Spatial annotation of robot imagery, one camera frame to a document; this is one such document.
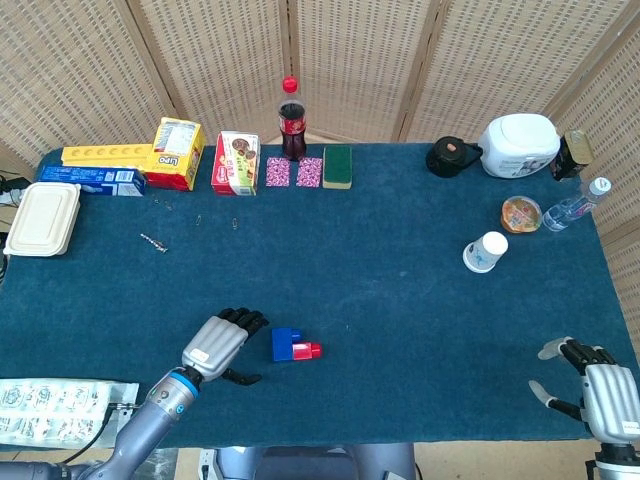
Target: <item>green sponge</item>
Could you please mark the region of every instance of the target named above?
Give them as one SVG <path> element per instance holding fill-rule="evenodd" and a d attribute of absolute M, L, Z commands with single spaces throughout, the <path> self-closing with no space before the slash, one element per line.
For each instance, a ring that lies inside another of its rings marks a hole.
<path fill-rule="evenodd" d="M 324 148 L 323 188 L 351 188 L 351 147 L 329 145 Z"/>

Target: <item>red bottle cap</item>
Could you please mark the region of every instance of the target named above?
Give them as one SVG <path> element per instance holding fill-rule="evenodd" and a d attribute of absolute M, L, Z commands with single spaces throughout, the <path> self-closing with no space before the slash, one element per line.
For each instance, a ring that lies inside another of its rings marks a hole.
<path fill-rule="evenodd" d="M 282 89 L 287 93 L 296 93 L 298 90 L 298 80 L 293 75 L 284 77 L 282 81 Z"/>

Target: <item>black cup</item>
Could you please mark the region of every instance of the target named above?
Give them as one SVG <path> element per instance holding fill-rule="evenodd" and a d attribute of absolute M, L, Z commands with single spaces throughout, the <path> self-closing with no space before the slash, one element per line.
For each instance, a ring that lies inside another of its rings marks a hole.
<path fill-rule="evenodd" d="M 439 177 L 455 177 L 482 153 L 477 144 L 467 144 L 456 137 L 442 137 L 427 153 L 427 168 Z"/>

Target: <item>white paper cup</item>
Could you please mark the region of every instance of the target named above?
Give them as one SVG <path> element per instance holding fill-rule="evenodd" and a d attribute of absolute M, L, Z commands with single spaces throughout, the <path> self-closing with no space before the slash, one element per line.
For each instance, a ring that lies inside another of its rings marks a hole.
<path fill-rule="evenodd" d="M 462 260 L 469 270 L 476 273 L 490 272 L 509 248 L 507 238 L 500 232 L 487 232 L 466 246 Z"/>

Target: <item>blue box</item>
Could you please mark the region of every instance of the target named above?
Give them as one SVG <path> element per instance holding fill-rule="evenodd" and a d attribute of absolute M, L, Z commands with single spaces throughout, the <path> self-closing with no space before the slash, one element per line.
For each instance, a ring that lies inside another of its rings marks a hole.
<path fill-rule="evenodd" d="M 135 168 L 61 167 L 46 165 L 40 182 L 77 183 L 91 195 L 141 197 L 145 179 Z"/>

